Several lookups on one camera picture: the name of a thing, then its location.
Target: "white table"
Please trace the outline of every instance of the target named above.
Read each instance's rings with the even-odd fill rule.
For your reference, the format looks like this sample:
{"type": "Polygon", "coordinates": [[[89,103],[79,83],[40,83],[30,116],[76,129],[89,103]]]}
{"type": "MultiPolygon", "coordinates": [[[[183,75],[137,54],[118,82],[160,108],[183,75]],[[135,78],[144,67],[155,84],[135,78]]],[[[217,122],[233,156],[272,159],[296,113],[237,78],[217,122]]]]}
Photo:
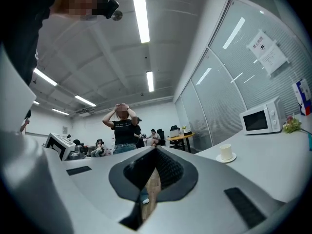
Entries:
{"type": "MultiPolygon", "coordinates": [[[[297,115],[301,127],[312,132],[312,115],[297,115]]],[[[196,155],[215,159],[220,145],[229,143],[237,154],[235,161],[225,164],[265,190],[273,198],[289,202],[303,191],[312,172],[312,152],[308,134],[284,132],[265,135],[237,133],[226,141],[196,155]]]]}

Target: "microwave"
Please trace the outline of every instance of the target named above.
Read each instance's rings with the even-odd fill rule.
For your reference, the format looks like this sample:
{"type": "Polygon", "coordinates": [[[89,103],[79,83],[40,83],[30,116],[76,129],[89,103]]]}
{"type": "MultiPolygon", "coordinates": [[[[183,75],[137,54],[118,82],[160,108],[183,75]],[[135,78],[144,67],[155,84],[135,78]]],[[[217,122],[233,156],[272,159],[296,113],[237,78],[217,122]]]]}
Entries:
{"type": "Polygon", "coordinates": [[[280,132],[286,120],[279,97],[253,107],[239,116],[247,135],[280,132]]]}

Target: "saucer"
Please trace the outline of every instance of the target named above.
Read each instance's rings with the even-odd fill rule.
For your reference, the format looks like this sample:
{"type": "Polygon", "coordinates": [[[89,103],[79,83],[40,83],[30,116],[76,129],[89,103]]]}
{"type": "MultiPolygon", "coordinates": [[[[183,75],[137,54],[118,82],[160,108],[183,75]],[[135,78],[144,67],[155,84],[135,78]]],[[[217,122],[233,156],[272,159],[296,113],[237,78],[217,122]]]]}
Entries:
{"type": "Polygon", "coordinates": [[[219,161],[221,163],[229,163],[229,162],[232,162],[233,160],[235,160],[237,157],[235,153],[232,153],[232,154],[233,154],[233,157],[230,159],[227,159],[227,160],[221,159],[221,154],[219,154],[215,159],[216,159],[216,161],[219,161]]]}

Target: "black rubber pad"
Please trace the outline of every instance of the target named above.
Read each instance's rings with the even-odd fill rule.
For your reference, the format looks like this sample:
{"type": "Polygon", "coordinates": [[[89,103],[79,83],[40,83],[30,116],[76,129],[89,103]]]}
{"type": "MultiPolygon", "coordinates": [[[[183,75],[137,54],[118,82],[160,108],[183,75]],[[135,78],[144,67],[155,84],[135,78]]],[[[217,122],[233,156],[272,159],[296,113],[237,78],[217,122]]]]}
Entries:
{"type": "Polygon", "coordinates": [[[250,229],[266,219],[239,188],[230,188],[224,192],[250,229]]]}
{"type": "Polygon", "coordinates": [[[75,174],[81,174],[81,173],[84,173],[86,171],[89,171],[91,170],[90,167],[88,166],[82,166],[82,167],[78,167],[78,168],[74,168],[74,169],[69,169],[69,170],[66,170],[68,175],[71,176],[71,175],[75,175],[75,174]]]}

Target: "white cup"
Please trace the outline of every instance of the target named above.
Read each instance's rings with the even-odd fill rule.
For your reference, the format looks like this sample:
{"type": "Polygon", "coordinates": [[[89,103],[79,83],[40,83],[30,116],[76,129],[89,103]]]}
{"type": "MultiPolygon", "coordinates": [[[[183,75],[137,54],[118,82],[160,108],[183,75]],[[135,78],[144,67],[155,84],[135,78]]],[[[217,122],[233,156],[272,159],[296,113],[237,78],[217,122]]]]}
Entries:
{"type": "Polygon", "coordinates": [[[221,159],[222,160],[229,160],[233,157],[231,144],[225,144],[220,146],[221,150],[221,159]]]}

